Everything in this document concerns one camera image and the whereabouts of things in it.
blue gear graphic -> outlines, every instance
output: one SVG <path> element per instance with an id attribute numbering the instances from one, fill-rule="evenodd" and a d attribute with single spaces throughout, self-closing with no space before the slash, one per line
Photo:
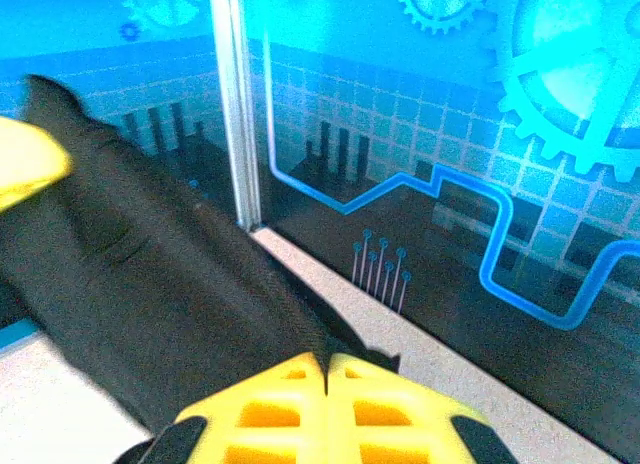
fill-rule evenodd
<path id="1" fill-rule="evenodd" d="M 578 174 L 587 174 L 600 163 L 612 166 L 619 182 L 629 182 L 640 167 L 640 151 L 605 144 L 640 71 L 640 39 L 633 36 L 627 24 L 640 0 L 600 1 L 604 4 L 600 22 L 593 28 L 597 30 L 596 39 L 587 39 L 591 34 L 579 28 L 516 55 L 514 24 L 520 0 L 487 0 L 487 10 L 498 15 L 496 33 L 488 40 L 488 47 L 497 53 L 497 67 L 489 80 L 504 86 L 506 96 L 499 102 L 500 111 L 515 111 L 522 120 L 516 127 L 516 136 L 524 139 L 537 134 L 545 141 L 542 157 L 553 159 L 564 151 L 575 156 Z M 559 129 L 542 115 L 525 92 L 521 77 L 561 68 L 596 49 L 604 49 L 616 64 L 596 97 L 589 126 L 580 138 Z"/>
<path id="2" fill-rule="evenodd" d="M 431 29 L 433 35 L 438 31 L 447 34 L 450 29 L 462 28 L 473 20 L 473 13 L 484 7 L 485 0 L 399 0 L 405 5 L 405 14 L 412 16 L 413 24 L 419 23 L 421 29 Z"/>
<path id="3" fill-rule="evenodd" d="M 120 26 L 120 35 L 125 41 L 137 41 L 140 37 L 140 28 L 135 22 L 127 22 Z"/>
<path id="4" fill-rule="evenodd" d="M 122 5 L 131 10 L 130 19 L 142 30 L 160 30 L 191 22 L 201 11 L 206 0 L 124 0 Z"/>

yellow plastic part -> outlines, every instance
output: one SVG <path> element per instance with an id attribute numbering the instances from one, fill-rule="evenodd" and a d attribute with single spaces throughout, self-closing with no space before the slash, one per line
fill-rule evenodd
<path id="1" fill-rule="evenodd" d="M 302 354 L 186 408 L 208 420 L 189 464 L 474 463 L 451 417 L 478 412 L 385 369 L 333 356 L 325 395 Z"/>
<path id="2" fill-rule="evenodd" d="M 71 173 L 71 156 L 44 130 L 0 116 L 0 212 Z"/>

metal frame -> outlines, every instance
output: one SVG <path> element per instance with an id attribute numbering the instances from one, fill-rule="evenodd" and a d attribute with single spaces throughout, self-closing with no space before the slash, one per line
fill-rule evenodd
<path id="1" fill-rule="evenodd" d="M 210 0 L 237 223 L 262 223 L 249 46 L 242 0 Z"/>

glass panel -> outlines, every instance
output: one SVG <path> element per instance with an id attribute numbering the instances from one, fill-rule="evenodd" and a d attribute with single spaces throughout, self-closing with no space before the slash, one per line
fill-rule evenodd
<path id="1" fill-rule="evenodd" d="M 640 0 L 245 2 L 266 223 L 640 460 Z"/>
<path id="2" fill-rule="evenodd" d="M 11 30 L 0 43 L 0 115 L 22 117 L 26 74 L 54 79 L 235 217 L 210 0 L 1 0 L 0 16 Z M 6 329 L 24 312 L 3 286 Z M 8 329 L 0 348 L 31 331 L 24 321 Z"/>

white floor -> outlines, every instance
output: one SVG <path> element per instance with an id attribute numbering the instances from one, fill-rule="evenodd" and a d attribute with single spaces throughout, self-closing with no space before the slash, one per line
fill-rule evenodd
<path id="1" fill-rule="evenodd" d="M 255 238 L 331 302 L 400 372 L 483 412 L 522 463 L 616 460 L 270 230 Z M 111 464 L 147 434 L 43 336 L 0 355 L 0 463 Z"/>

